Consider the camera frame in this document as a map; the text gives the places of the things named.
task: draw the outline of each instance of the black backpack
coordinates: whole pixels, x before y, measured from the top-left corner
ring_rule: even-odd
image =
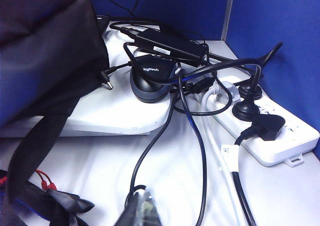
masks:
[[[0,127],[43,118],[10,161],[5,200],[12,203],[49,153],[78,100],[109,68],[90,0],[0,0]],[[1,211],[1,226],[4,222]]]

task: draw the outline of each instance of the white cable label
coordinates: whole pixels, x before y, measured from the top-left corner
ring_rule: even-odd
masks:
[[[171,53],[171,51],[166,50],[166,49],[162,49],[162,48],[157,47],[157,46],[154,46],[153,50],[155,50],[157,52],[161,52],[161,53],[166,54],[166,55],[170,55],[170,53]]]
[[[239,172],[239,145],[222,145],[221,154],[230,172]]]

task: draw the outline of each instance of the adapter label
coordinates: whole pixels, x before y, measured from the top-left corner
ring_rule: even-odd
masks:
[[[153,50],[155,50],[157,52],[161,52],[161,53],[166,54],[166,55],[170,55],[170,53],[171,53],[171,51],[163,49],[163,48],[160,48],[160,47],[157,47],[157,46],[154,46]]]

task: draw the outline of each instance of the white power cord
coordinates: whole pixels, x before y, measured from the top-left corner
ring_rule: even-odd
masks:
[[[220,92],[220,89],[218,89],[217,85],[213,85],[212,87],[209,88],[209,90],[204,94],[204,96],[202,98],[201,112],[207,111],[207,102],[208,102],[209,96],[211,96],[212,94],[217,94],[219,92]],[[218,163],[222,169],[222,175],[224,176],[224,179],[226,181],[227,189],[229,191],[229,195],[231,198],[231,202],[233,205],[233,209],[235,212],[237,223],[239,226],[246,226],[247,222],[246,222],[240,201],[238,199],[238,195],[236,192],[236,188],[235,188],[233,179],[232,179],[231,174],[228,170],[228,167],[227,167],[227,165],[221,155],[220,147],[217,145],[215,137],[212,134],[212,131],[211,131],[210,125],[209,125],[209,121],[208,121],[208,117],[210,117],[210,116],[201,117],[205,133],[206,133],[206,135],[210,141],[210,144],[213,148],[214,157],[216,158],[216,160],[218,161]]]

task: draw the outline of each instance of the power outlet socket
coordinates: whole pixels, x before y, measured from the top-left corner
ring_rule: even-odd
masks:
[[[224,77],[222,80],[228,81],[228,77]],[[201,102],[202,96],[203,94],[199,94],[195,98]],[[256,100],[255,104],[262,114],[275,114],[284,117],[285,125],[275,141],[264,141],[257,136],[244,140],[241,145],[267,167],[281,162],[285,162],[291,167],[302,164],[304,162],[302,154],[311,151],[316,146],[320,136],[319,132],[265,94],[261,99]],[[217,102],[215,95],[209,97],[207,110],[213,111],[223,106]],[[251,122],[237,119],[232,114],[232,107],[223,113],[214,115],[214,118],[236,139],[243,130],[251,126]]]

